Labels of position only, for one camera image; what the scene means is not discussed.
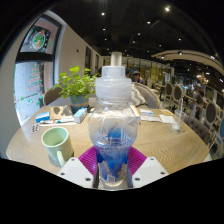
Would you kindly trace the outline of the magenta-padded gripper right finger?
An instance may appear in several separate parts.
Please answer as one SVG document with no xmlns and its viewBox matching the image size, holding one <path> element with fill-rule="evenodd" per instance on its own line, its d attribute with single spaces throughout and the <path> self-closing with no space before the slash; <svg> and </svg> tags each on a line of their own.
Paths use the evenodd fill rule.
<svg viewBox="0 0 224 224">
<path fill-rule="evenodd" d="M 155 157 L 146 157 L 136 148 L 128 153 L 127 184 L 129 188 L 140 188 L 168 175 Z"/>
</svg>

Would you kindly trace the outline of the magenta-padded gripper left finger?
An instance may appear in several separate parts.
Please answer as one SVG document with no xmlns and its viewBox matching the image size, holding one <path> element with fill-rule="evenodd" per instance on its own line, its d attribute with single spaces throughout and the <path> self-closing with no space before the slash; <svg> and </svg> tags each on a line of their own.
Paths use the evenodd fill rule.
<svg viewBox="0 0 224 224">
<path fill-rule="evenodd" d="M 58 176 L 84 188 L 97 188 L 99 173 L 95 148 L 89 148 L 78 158 L 71 157 Z"/>
</svg>

